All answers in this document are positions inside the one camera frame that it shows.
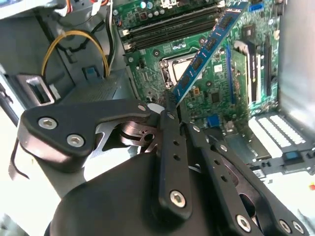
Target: ram slot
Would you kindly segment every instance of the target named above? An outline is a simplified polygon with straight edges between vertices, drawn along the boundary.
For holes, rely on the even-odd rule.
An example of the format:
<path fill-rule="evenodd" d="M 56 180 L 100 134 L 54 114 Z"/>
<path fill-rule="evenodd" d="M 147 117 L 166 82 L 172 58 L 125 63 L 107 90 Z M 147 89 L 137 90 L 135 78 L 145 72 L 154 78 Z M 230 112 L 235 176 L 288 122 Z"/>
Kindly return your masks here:
<path fill-rule="evenodd" d="M 174 30 L 172 32 L 166 32 L 156 37 L 137 39 L 137 40 L 134 40 L 132 43 L 134 44 L 135 48 L 137 48 L 138 50 L 141 50 L 141 49 L 153 47 L 155 45 L 162 44 L 165 42 L 188 37 L 197 33 L 209 31 L 213 28 L 215 24 L 216 24 L 215 21 L 206 22 L 206 23 L 199 24 L 193 27 L 191 26 L 184 29 Z"/>
<path fill-rule="evenodd" d="M 218 8 L 217 6 L 201 9 L 201 10 L 188 13 L 182 16 L 174 17 L 169 20 L 161 21 L 161 22 L 154 23 L 154 24 L 144 26 L 144 27 L 140 27 L 137 29 L 131 29 L 129 31 L 129 35 L 131 37 L 136 37 L 136 36 L 144 35 L 147 33 L 156 32 L 157 30 L 162 30 L 162 29 L 169 28 L 172 26 L 177 26 L 179 24 L 183 24 L 183 23 L 198 19 L 203 16 L 220 14 L 221 12 L 222 12 L 222 9 Z"/>

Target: pcie slot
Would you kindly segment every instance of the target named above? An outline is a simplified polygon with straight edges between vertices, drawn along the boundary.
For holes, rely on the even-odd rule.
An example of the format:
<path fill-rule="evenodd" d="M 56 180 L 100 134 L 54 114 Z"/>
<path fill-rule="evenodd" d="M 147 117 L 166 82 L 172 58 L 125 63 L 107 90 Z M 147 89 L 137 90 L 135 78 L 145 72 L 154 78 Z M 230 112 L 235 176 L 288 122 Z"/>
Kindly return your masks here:
<path fill-rule="evenodd" d="M 219 13 L 221 13 L 221 11 L 222 11 L 222 9 L 218 8 L 217 6 L 201 9 L 201 10 L 198 10 L 198 11 L 195 11 L 192 13 L 188 13 L 186 15 L 174 17 L 174 18 L 169 19 L 169 20 L 161 21 L 161 22 L 154 23 L 154 24 L 151 24 L 148 26 L 137 28 L 137 29 L 131 29 L 129 31 L 129 35 L 131 37 L 136 37 L 139 35 L 155 32 L 157 30 L 162 30 L 162 29 L 167 28 L 167 27 L 176 26 L 178 24 L 183 24 L 185 22 L 188 22 L 190 20 L 200 18 L 203 16 L 212 15 L 212 14 L 216 14 L 216 13 L 219 14 Z"/>
<path fill-rule="evenodd" d="M 264 92 L 267 96 L 271 95 L 271 56 L 270 37 L 267 35 L 264 43 Z"/>
<path fill-rule="evenodd" d="M 213 26 L 215 24 L 216 23 L 214 21 L 213 22 L 207 22 L 207 23 L 198 25 L 197 27 L 194 27 L 194 28 L 188 28 L 188 29 L 185 28 L 184 30 L 181 29 L 181 30 L 177 30 L 176 32 L 169 32 L 169 33 L 166 33 L 162 36 L 157 36 L 157 37 L 153 37 L 150 39 L 144 39 L 141 41 L 137 41 L 137 42 L 134 42 L 134 45 L 138 50 L 148 48 L 148 47 L 153 47 L 153 46 L 156 46 L 156 45 L 161 44 L 161 43 L 165 43 L 168 41 L 173 41 L 176 39 L 188 37 L 188 36 L 191 36 L 191 35 L 194 35 L 197 33 L 209 31 L 213 28 Z"/>

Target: white cable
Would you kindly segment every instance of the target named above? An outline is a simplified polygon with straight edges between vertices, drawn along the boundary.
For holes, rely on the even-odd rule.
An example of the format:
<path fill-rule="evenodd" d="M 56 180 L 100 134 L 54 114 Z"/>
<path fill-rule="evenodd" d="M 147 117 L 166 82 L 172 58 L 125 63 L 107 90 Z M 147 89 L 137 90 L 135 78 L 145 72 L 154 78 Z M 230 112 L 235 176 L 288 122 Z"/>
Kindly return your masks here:
<path fill-rule="evenodd" d="M 111 59 L 111 61 L 109 62 L 109 73 L 111 71 L 112 65 L 113 65 L 113 61 L 115 58 L 115 54 L 116 54 L 116 47 L 115 47 L 115 39 L 114 39 L 114 35 L 113 35 L 113 0 L 110 0 L 109 2 L 110 4 L 110 8 L 109 8 L 109 20 L 108 20 L 108 24 L 109 24 L 109 32 L 110 32 L 110 37 L 113 40 L 113 57 Z"/>

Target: blue slot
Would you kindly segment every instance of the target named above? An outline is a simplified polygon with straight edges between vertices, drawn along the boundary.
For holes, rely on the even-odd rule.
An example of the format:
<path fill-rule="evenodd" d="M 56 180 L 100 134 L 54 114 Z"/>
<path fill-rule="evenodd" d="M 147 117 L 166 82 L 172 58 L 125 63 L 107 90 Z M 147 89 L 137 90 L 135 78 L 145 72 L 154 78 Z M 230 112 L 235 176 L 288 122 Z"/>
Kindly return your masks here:
<path fill-rule="evenodd" d="M 258 11 L 264 8 L 264 3 L 257 3 L 248 7 L 249 12 Z"/>
<path fill-rule="evenodd" d="M 220 126 L 220 119 L 218 115 L 212 115 L 207 117 L 207 122 L 210 127 L 219 127 Z"/>
<path fill-rule="evenodd" d="M 232 78 L 231 49 L 230 49 L 230 46 L 226 47 L 226 67 L 227 67 L 228 88 L 229 88 L 230 95 L 231 95 L 231 103 L 235 104 L 234 91 L 233 91 L 233 78 Z"/>

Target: bolt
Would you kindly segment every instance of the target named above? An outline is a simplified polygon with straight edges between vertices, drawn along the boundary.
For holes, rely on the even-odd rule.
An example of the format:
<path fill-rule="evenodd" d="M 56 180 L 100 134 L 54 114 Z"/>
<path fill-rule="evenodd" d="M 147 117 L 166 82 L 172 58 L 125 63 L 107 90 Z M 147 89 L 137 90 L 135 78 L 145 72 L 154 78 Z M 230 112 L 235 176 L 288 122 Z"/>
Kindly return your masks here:
<path fill-rule="evenodd" d="M 237 215 L 236 216 L 236 221 L 237 224 L 247 233 L 249 233 L 252 229 L 251 229 L 251 225 L 248 222 L 248 220 L 242 216 L 242 215 Z"/>
<path fill-rule="evenodd" d="M 175 118 L 175 117 L 174 117 L 172 114 L 170 114 L 170 113 L 167 113 L 167 116 L 170 117 L 171 119 L 174 119 L 174 118 Z"/>
<path fill-rule="evenodd" d="M 70 146 L 75 148 L 82 147 L 84 145 L 84 139 L 77 134 L 71 134 L 67 137 L 67 142 Z"/>
<path fill-rule="evenodd" d="M 200 129 L 199 129 L 199 127 L 198 127 L 197 125 L 193 125 L 192 127 L 193 127 L 193 129 L 194 129 L 195 131 L 200 132 Z"/>
<path fill-rule="evenodd" d="M 44 129 L 54 129 L 57 127 L 57 122 L 52 118 L 43 117 L 39 119 L 38 125 Z"/>
<path fill-rule="evenodd" d="M 145 111 L 145 110 L 146 110 L 146 108 L 145 108 L 144 106 L 142 106 L 142 105 L 139 105 L 138 108 L 139 108 L 140 110 L 142 110 L 142 111 Z"/>
<path fill-rule="evenodd" d="M 223 150 L 223 151 L 227 151 L 227 148 L 226 148 L 226 146 L 224 146 L 224 145 L 220 145 L 220 148 Z"/>
<path fill-rule="evenodd" d="M 284 229 L 284 231 L 286 231 L 289 234 L 291 233 L 291 229 L 290 229 L 289 225 L 287 225 L 287 223 L 285 221 L 280 220 L 279 223 L 280 223 L 281 227 Z"/>
<path fill-rule="evenodd" d="M 186 204 L 185 197 L 180 192 L 174 190 L 170 194 L 170 199 L 177 207 L 183 208 Z"/>
<path fill-rule="evenodd" d="M 300 232 L 301 234 L 304 234 L 303 228 L 302 228 L 297 222 L 292 221 L 292 223 L 293 223 L 295 229 L 296 229 L 298 232 Z"/>

